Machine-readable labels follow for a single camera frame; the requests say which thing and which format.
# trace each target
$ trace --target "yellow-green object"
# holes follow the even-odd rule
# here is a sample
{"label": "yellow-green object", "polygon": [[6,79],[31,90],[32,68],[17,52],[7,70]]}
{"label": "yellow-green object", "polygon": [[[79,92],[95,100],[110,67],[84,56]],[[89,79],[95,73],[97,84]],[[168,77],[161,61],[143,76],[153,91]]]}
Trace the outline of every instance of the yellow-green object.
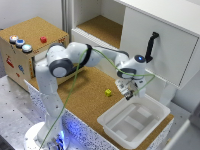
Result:
{"label": "yellow-green object", "polygon": [[105,91],[105,94],[106,94],[106,96],[111,96],[111,90],[109,90],[109,89],[107,89],[106,91]]}

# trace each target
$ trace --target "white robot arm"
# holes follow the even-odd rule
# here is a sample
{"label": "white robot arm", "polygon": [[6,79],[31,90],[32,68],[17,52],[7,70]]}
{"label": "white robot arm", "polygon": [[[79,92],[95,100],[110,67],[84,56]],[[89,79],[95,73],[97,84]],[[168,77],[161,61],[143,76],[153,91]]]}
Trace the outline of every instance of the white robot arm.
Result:
{"label": "white robot arm", "polygon": [[[129,59],[129,55],[123,51],[114,51],[104,47],[91,47],[87,44],[71,43],[65,48],[62,44],[53,44],[50,46],[47,56],[44,60],[36,64],[36,79],[39,86],[39,90],[42,93],[41,99],[46,107],[45,124],[37,134],[36,141],[38,146],[42,144],[51,126],[59,116],[63,103],[57,93],[58,85],[56,78],[65,77],[76,71],[76,67],[73,67],[74,63],[79,63],[81,54],[87,50],[83,55],[80,67],[96,66],[103,57],[102,54],[111,59],[115,66],[121,71],[130,75],[124,74],[116,69],[116,73],[120,79],[116,80],[116,85],[119,91],[129,100],[133,96],[133,91],[138,92],[138,96],[142,97],[145,94],[146,81],[144,76],[133,76],[133,75],[144,75],[146,61],[143,56],[136,55]],[[54,128],[49,133],[44,144],[44,149],[51,149],[49,145],[55,145],[55,141],[63,140],[63,146],[60,149],[65,149],[65,141],[59,139],[63,134],[62,120],[58,119]]]}

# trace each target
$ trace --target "black handle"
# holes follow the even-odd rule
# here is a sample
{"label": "black handle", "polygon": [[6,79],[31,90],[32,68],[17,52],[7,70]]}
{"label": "black handle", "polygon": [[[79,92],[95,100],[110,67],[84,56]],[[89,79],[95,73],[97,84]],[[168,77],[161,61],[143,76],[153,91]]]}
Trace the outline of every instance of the black handle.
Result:
{"label": "black handle", "polygon": [[156,39],[157,37],[159,37],[159,34],[156,32],[153,32],[152,36],[149,39],[147,52],[145,55],[145,59],[146,59],[147,63],[149,63],[153,59],[153,57],[151,57],[151,52],[152,52],[152,48],[153,48],[153,44],[154,44],[154,39]]}

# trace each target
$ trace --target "cork board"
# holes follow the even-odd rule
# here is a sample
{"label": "cork board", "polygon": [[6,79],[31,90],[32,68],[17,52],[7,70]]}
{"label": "cork board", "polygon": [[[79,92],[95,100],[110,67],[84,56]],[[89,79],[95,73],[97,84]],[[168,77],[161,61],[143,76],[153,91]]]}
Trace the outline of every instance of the cork board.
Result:
{"label": "cork board", "polygon": [[[30,44],[33,50],[40,50],[42,47],[68,36],[66,32],[40,17],[32,18],[0,31],[0,37],[8,43],[12,35],[17,35],[19,39],[25,40],[25,43]],[[40,41],[40,37],[42,36],[47,38],[46,43]]]}
{"label": "cork board", "polygon": [[98,16],[77,27],[118,49],[120,47],[123,26],[116,22]]}
{"label": "cork board", "polygon": [[[78,74],[74,91],[67,102],[66,108],[120,150],[124,150],[104,133],[103,127],[97,122],[99,116],[123,98],[114,81],[113,78],[97,68],[85,67]],[[29,83],[38,89],[35,78],[30,80]],[[73,78],[59,85],[58,94],[63,102],[68,96],[72,83]],[[111,97],[105,96],[104,92],[106,89],[112,91]],[[136,150],[145,150],[172,119],[173,115],[166,117]]]}

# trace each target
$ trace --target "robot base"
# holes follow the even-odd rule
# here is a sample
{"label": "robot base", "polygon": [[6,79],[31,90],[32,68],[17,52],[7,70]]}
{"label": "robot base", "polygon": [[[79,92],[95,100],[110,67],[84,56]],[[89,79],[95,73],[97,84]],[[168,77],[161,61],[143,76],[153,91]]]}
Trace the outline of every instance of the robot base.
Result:
{"label": "robot base", "polygon": [[44,122],[40,122],[38,124],[35,124],[34,126],[32,126],[25,134],[24,137],[24,149],[25,150],[39,150],[39,144],[37,144],[35,141],[35,137],[37,136],[37,133],[39,132],[39,130],[42,128],[42,126],[44,125]]}

